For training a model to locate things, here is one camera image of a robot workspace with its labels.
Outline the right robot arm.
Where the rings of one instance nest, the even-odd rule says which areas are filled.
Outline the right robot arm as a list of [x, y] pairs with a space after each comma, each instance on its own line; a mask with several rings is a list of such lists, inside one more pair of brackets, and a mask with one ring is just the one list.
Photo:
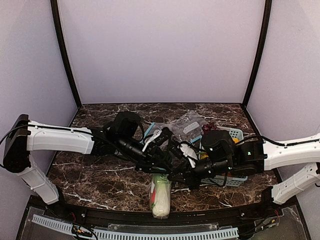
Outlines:
[[219, 174], [251, 176], [279, 167], [305, 166], [285, 181], [263, 190], [261, 201], [282, 205], [320, 180], [320, 135], [276, 142], [252, 135], [235, 143], [226, 130], [210, 130], [202, 135], [201, 149], [206, 158], [196, 159], [192, 147], [180, 145], [186, 162], [174, 169], [168, 179], [196, 189], [203, 179]]

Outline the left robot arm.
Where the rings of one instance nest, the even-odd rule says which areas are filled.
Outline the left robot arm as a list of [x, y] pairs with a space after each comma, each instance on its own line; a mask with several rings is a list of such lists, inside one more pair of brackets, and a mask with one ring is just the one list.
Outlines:
[[31, 157], [33, 151], [74, 152], [107, 156], [119, 153], [135, 164], [139, 171], [170, 174], [173, 164], [168, 150], [160, 146], [170, 142], [168, 129], [158, 130], [147, 140], [137, 140], [137, 129], [143, 129], [141, 117], [131, 111], [117, 113], [114, 120], [99, 127], [62, 127], [29, 120], [20, 115], [11, 130], [1, 139], [5, 144], [1, 167], [19, 176], [47, 205], [64, 202], [63, 194], [46, 177]]

